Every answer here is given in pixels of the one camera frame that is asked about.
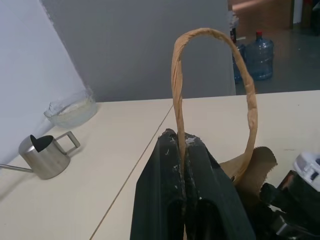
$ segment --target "table surface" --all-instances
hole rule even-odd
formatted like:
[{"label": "table surface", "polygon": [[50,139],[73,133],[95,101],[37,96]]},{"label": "table surface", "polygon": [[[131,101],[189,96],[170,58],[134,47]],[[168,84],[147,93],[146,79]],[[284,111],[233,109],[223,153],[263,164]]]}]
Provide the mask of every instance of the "table surface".
[{"label": "table surface", "polygon": [[[320,91],[257,95],[255,146],[277,161],[267,181],[277,185],[302,151],[320,152]],[[98,113],[72,129],[81,143],[60,175],[0,172],[1,239],[130,238],[137,180],[166,128],[176,130],[172,100],[100,103]],[[248,140],[245,96],[183,100],[187,133],[197,135],[219,162],[240,155]],[[54,137],[66,130],[54,128]],[[67,140],[61,145],[68,148]],[[26,167],[21,157],[12,165]]]},{"label": "table surface", "polygon": [[[278,185],[300,152],[320,152],[320,91],[259,94],[257,105],[255,146],[268,147],[274,153],[278,165],[266,181]],[[249,135],[246,96],[184,99],[183,116],[185,131],[200,137],[219,163],[244,152]],[[156,136],[166,128],[177,129],[173,109]],[[94,240],[130,239],[136,183],[156,142],[154,137],[93,236]]]}]

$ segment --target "black object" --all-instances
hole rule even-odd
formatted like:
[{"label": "black object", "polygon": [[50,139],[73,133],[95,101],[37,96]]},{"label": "black object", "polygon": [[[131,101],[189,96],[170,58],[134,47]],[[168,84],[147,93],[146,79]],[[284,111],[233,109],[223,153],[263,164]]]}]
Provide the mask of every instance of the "black object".
[{"label": "black object", "polygon": [[136,184],[130,240],[256,239],[232,181],[196,136],[186,134],[184,180],[178,137],[167,129]]},{"label": "black object", "polygon": [[[265,183],[260,199],[252,216],[257,239],[320,239],[320,192],[295,171],[290,171],[277,188]],[[281,211],[273,212],[269,205]]]}]

